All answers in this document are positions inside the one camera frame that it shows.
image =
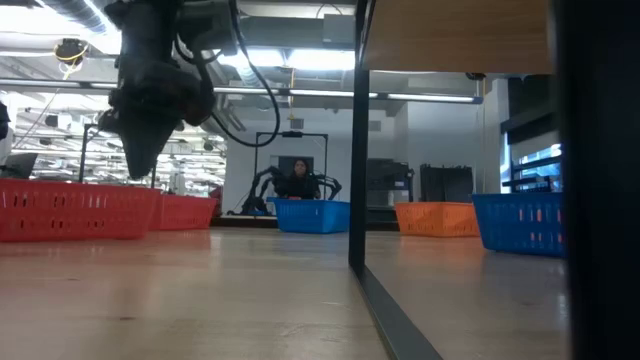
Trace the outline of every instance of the ceiling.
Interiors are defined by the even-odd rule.
[[[327,21],[349,24],[349,15],[354,12],[355,1],[334,0],[334,5],[346,17],[332,17],[338,10],[330,5],[322,6],[322,1],[240,1],[240,10],[249,17],[242,20],[242,28],[251,49],[272,49],[279,51],[289,59],[292,52],[301,48],[325,49],[331,51],[351,51],[353,44],[344,39],[334,38],[335,34],[327,30]],[[87,30],[80,24],[68,21],[50,9],[40,7],[7,6],[9,3],[21,3],[15,0],[0,0],[0,77],[56,79],[63,78],[68,67],[61,65],[52,56],[53,47],[62,38],[76,37],[94,39],[87,35]],[[46,23],[48,26],[38,27],[32,24]],[[70,80],[86,80],[94,82],[115,82],[117,70],[114,68],[114,54],[100,49],[113,46],[91,46],[82,67],[72,74]],[[182,67],[190,67],[180,62]],[[351,70],[295,70],[291,68],[265,66],[260,71],[272,87],[316,89],[316,90],[353,90],[353,71]],[[218,62],[209,67],[214,82],[219,85],[247,86],[246,77],[230,65]],[[476,92],[476,84],[468,80],[464,74],[455,73],[392,73],[373,72],[371,74],[372,91],[390,92],[428,92],[455,95],[472,95]],[[77,177],[83,124],[95,121],[100,111],[108,109],[106,96],[89,96],[79,94],[13,93],[14,107],[17,108],[16,144],[19,151],[25,149],[51,150],[43,154],[37,164],[41,172],[36,174]],[[227,105],[233,108],[255,108],[264,104],[264,99],[257,96],[235,95],[228,98]],[[71,119],[64,127],[50,127],[42,124],[33,126],[47,103],[51,101],[45,116],[58,114],[64,119]],[[298,97],[293,101],[294,109],[332,109],[340,111],[350,109],[350,99]],[[288,99],[282,99],[279,106],[288,109]],[[393,117],[401,108],[402,102],[373,101],[372,109],[385,110],[387,116]],[[271,112],[262,112],[265,119],[272,119]],[[194,191],[204,191],[209,184],[221,184],[224,181],[224,164],[226,162],[225,140],[217,133],[206,132],[201,128],[186,126],[184,131],[175,132],[172,144],[165,149],[167,156],[159,163],[159,177],[162,183],[168,181],[169,174],[175,168],[183,168],[187,174],[189,185]],[[205,144],[214,145],[213,150],[204,150]],[[98,134],[89,143],[87,169],[88,180],[96,182],[125,182],[126,164],[119,152],[118,139]],[[168,153],[181,152],[183,155],[169,158]]]

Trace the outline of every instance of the red basket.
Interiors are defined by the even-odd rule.
[[[480,236],[472,204],[396,203],[400,232],[435,237]]]
[[[156,199],[150,189],[0,179],[0,242],[141,238]]]
[[[150,230],[207,229],[218,199],[160,195]]]

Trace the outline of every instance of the shelf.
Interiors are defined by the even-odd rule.
[[[369,70],[549,74],[547,0],[377,0]]]

